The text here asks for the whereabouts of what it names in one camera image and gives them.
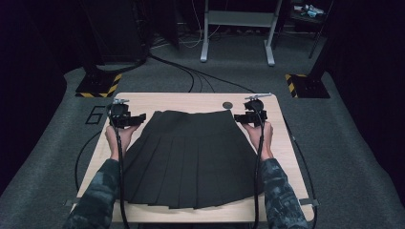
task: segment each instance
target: black pleated skirt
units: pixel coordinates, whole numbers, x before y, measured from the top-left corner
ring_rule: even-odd
[[[197,209],[249,198],[256,157],[230,111],[155,112],[124,158],[124,199]]]

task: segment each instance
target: wooden table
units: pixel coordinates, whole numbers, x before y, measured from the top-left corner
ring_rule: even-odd
[[[254,94],[137,94],[121,93],[117,98],[129,99],[129,111],[132,116],[146,113],[146,120],[133,135],[133,142],[140,136],[143,127],[152,117],[154,111],[173,110],[179,112],[209,113],[223,111],[223,103],[231,102],[230,110],[235,115],[244,115],[247,102],[245,98]],[[272,123],[274,135],[271,149],[274,156],[282,165],[288,175],[288,181],[295,191],[298,199],[308,198],[297,159],[288,137],[288,131],[283,121],[282,113],[275,95],[260,98],[265,104],[267,121]],[[245,129],[238,124],[248,138]],[[89,168],[83,179],[77,197],[80,198],[96,174],[96,171],[110,156],[110,148],[105,135],[100,135]],[[266,221],[265,197],[259,196],[260,221]],[[307,220],[313,219],[311,205],[303,205],[302,210]],[[140,204],[125,205],[128,221],[132,222],[252,222],[254,221],[254,200],[246,198],[240,201],[228,203],[219,207],[203,209],[168,209],[162,206],[147,206]],[[113,221],[122,221],[119,201],[115,203]]]

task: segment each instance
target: table leg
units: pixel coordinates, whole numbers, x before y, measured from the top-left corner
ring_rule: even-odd
[[[205,0],[205,12],[203,19],[203,43],[202,43],[202,57],[200,58],[201,62],[206,62],[208,56],[208,0]]]

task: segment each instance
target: yellow black hazard tape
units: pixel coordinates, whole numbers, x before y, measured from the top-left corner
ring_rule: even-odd
[[[330,98],[321,80],[305,74],[286,74],[288,89],[294,98]]]
[[[111,97],[114,94],[114,92],[116,91],[118,82],[121,78],[122,78],[122,74],[117,75],[114,78],[114,81],[113,81],[110,89],[108,91],[106,90],[103,93],[80,92],[80,93],[76,93],[75,96],[77,96],[77,97]]]
[[[286,80],[287,80],[287,84],[288,84],[288,89],[289,89],[289,92],[291,93],[291,96],[292,97],[298,97],[296,87],[292,82],[292,77],[293,76],[300,76],[300,77],[307,77],[307,76],[305,74],[286,74]]]

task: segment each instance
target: metal clip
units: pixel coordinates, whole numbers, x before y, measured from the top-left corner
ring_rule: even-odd
[[[272,96],[272,95],[273,94],[271,94],[271,93],[268,93],[268,94],[256,94],[256,95],[253,95],[253,96],[246,97],[245,99],[254,100],[254,99],[258,99],[260,97],[267,97],[267,96]]]
[[[124,102],[129,102],[129,99],[114,98],[113,104],[122,104]]]

